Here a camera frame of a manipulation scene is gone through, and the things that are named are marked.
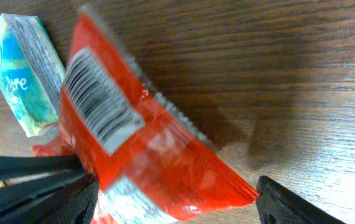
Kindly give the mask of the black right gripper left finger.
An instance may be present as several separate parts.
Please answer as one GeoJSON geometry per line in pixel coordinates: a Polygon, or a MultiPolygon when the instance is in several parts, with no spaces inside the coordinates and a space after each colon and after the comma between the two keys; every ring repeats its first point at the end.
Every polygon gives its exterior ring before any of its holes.
{"type": "Polygon", "coordinates": [[[0,223],[90,223],[99,184],[77,156],[0,156],[0,180],[42,173],[0,188],[0,223]]]}

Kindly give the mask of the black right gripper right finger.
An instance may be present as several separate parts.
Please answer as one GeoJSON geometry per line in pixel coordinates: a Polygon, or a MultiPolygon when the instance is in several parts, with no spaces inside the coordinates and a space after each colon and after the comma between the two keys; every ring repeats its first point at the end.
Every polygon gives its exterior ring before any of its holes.
{"type": "Polygon", "coordinates": [[[344,224],[266,175],[259,177],[257,191],[262,224],[344,224]]]}

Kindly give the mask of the red candy bag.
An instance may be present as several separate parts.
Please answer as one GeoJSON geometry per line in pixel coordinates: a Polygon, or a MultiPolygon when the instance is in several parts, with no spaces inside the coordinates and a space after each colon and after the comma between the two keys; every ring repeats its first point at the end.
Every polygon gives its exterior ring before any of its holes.
{"type": "Polygon", "coordinates": [[[78,12],[58,129],[58,138],[32,151],[78,156],[97,178],[92,223],[184,222],[258,197],[89,5],[78,12]]]}

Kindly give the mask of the green tissue pack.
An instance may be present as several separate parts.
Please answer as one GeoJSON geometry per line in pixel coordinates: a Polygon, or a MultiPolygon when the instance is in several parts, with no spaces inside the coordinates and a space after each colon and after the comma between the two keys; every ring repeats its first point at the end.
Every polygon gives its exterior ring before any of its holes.
{"type": "Polygon", "coordinates": [[[0,15],[0,91],[27,137],[44,134],[59,117],[61,62],[37,16],[0,15]]]}

